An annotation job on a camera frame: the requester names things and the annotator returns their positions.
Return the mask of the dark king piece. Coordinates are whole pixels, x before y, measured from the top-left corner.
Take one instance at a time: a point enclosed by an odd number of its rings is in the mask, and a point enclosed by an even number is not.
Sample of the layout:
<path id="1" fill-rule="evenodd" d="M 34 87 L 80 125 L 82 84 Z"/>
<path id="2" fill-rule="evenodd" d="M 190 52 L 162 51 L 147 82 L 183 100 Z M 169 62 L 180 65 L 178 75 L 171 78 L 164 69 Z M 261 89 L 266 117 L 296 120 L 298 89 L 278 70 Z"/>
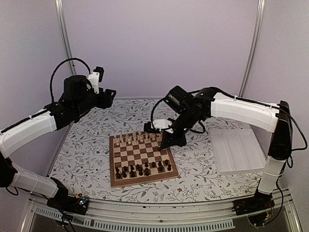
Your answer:
<path id="1" fill-rule="evenodd" d="M 145 173 L 146 176 L 148 176 L 148 175 L 150 174 L 150 173 L 149 173 L 149 169 L 148 169 L 148 168 L 145 168 L 144 173 Z"/>

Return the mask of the wooden chess board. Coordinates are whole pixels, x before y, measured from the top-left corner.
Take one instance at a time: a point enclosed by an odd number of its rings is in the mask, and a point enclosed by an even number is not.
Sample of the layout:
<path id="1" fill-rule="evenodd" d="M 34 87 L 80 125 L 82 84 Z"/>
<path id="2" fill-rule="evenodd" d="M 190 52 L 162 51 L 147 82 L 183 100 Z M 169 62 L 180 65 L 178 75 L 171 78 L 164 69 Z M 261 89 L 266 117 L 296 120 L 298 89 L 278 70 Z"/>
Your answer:
<path id="1" fill-rule="evenodd" d="M 169 148 L 158 151 L 159 143 L 153 144 L 137 144 L 137 145 L 115 145 L 109 138 L 109 149 L 110 149 L 110 177 L 112 188 L 124 188 L 140 184 L 159 182 L 163 180 L 170 180 L 179 178 L 179 173 L 174 162 L 172 152 Z M 165 160 L 169 160 L 171 164 L 171 171 L 168 171 L 168 165 L 164 164 Z M 163 171 L 159 172 L 158 162 L 162 162 Z M 144 173 L 145 163 L 149 164 L 149 175 L 146 176 Z M 156 163 L 156 167 L 152 167 L 152 162 Z M 139 175 L 136 165 L 139 164 L 143 169 L 143 175 Z M 130 166 L 134 166 L 135 177 L 130 177 Z M 127 167 L 127 177 L 123 178 L 122 172 L 123 167 Z M 115 168 L 120 170 L 121 179 L 116 178 Z"/>

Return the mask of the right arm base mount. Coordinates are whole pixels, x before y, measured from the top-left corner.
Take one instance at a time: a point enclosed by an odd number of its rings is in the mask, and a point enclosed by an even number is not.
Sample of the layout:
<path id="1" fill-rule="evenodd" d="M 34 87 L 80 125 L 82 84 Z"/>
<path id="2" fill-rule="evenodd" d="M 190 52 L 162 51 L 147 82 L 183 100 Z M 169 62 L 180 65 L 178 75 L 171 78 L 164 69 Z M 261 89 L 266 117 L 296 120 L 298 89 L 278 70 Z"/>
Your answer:
<path id="1" fill-rule="evenodd" d="M 249 222 L 253 226 L 260 227 L 264 226 L 270 217 L 270 213 L 267 213 L 266 210 L 272 211 L 274 206 L 272 194 L 266 195 L 256 191 L 251 197 L 234 200 L 231 210 L 237 216 L 255 213 L 253 216 L 249 216 Z"/>

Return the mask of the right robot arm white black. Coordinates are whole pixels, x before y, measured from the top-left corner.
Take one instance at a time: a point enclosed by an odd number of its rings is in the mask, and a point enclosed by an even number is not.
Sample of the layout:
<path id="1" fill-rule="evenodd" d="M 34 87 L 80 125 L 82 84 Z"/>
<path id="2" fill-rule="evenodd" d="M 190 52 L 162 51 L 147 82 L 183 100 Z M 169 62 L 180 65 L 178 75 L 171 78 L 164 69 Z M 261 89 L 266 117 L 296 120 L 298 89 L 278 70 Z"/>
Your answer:
<path id="1" fill-rule="evenodd" d="M 257 187 L 257 194 L 250 199 L 254 211 L 268 203 L 284 164 L 292 153 L 291 116 L 289 104 L 279 104 L 232 96 L 217 87 L 205 87 L 193 95 L 180 86 L 175 86 L 162 98 L 178 118 L 151 119 L 151 127 L 163 133 L 161 149 L 186 145 L 186 133 L 199 121 L 208 118 L 227 118 L 243 122 L 272 134 L 268 158 Z"/>

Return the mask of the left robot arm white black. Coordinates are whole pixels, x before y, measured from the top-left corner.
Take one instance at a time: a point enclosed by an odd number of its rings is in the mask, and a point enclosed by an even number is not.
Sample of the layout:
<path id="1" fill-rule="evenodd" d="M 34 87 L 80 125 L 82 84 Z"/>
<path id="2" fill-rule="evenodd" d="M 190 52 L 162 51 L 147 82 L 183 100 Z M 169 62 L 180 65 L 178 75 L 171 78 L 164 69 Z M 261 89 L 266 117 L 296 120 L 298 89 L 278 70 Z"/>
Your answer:
<path id="1" fill-rule="evenodd" d="M 99 73 L 74 75 L 64 80 L 64 91 L 33 115 L 0 132 L 0 186 L 15 187 L 52 198 L 62 210 L 72 205 L 68 191 L 58 180 L 44 177 L 14 163 L 10 156 L 38 138 L 77 123 L 93 108 L 111 107 L 116 90 L 103 89 Z"/>

